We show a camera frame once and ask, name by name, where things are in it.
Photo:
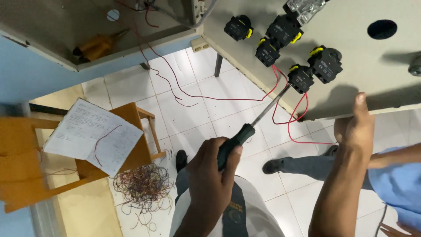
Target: tangled wires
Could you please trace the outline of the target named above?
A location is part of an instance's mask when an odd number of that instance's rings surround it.
[[[172,199],[168,194],[173,184],[169,181],[167,170],[155,163],[117,174],[113,185],[117,192],[123,194],[125,200],[123,205],[130,204],[130,213],[132,208],[141,210],[139,215],[136,214],[138,222],[141,214],[172,208]],[[169,207],[163,207],[166,197],[169,200]]]

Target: wooden chair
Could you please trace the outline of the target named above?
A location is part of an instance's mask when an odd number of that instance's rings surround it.
[[[134,102],[112,109],[110,112],[140,130],[143,130],[140,120],[147,118],[158,151],[157,154],[151,155],[143,134],[119,172],[150,164],[152,160],[165,156],[165,152],[162,152],[159,146],[153,125],[155,115],[136,107]],[[79,180],[55,189],[48,188],[45,175],[40,168],[35,129],[55,129],[58,124],[59,121],[36,118],[0,118],[0,200],[5,202],[6,213],[108,176],[88,161],[75,159]]]

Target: yellow clip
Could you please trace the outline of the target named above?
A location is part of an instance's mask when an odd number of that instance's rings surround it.
[[[250,36],[251,36],[252,33],[253,33],[253,30],[252,29],[248,29],[248,35],[246,36],[246,38],[247,39],[250,38]]]
[[[295,69],[297,69],[298,68],[298,66],[293,66],[293,67],[291,67],[290,68],[290,72],[292,72],[292,71],[294,71]]]
[[[319,47],[319,48],[311,51],[310,52],[310,57],[313,56],[313,55],[315,55],[315,54],[317,54],[318,52],[321,52],[321,51],[323,51],[323,48],[321,48],[321,47]]]
[[[301,38],[301,32],[298,32],[298,35],[291,41],[291,43],[295,43],[299,38]]]
[[[257,44],[258,46],[260,46],[263,42],[265,42],[266,41],[266,39],[265,38],[263,38],[263,39],[261,39],[260,40],[260,42]]]

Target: transparent cover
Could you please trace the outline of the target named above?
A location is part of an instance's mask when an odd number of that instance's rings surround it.
[[[325,0],[289,0],[287,2],[291,11],[296,11],[299,16],[298,22],[301,26],[307,24],[318,11],[322,10],[326,5]]]

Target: person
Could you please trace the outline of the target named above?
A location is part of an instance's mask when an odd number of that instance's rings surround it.
[[[263,165],[263,172],[304,174],[317,180],[327,180],[338,162],[334,156],[344,146],[349,122],[349,118],[335,120],[333,130],[339,146],[331,146],[321,156],[271,160]],[[421,236],[421,143],[386,149],[370,155],[367,162],[368,172],[365,172],[362,188],[375,191],[387,205],[397,211],[402,229]]]
[[[333,168],[323,185],[309,228],[310,237],[354,236],[358,196],[373,151],[374,117],[365,94],[354,103],[354,118],[343,133]],[[242,147],[229,155],[218,171],[219,146],[227,138],[203,142],[191,162],[178,152],[177,199],[170,236],[284,236],[262,197],[245,179],[235,176]]]

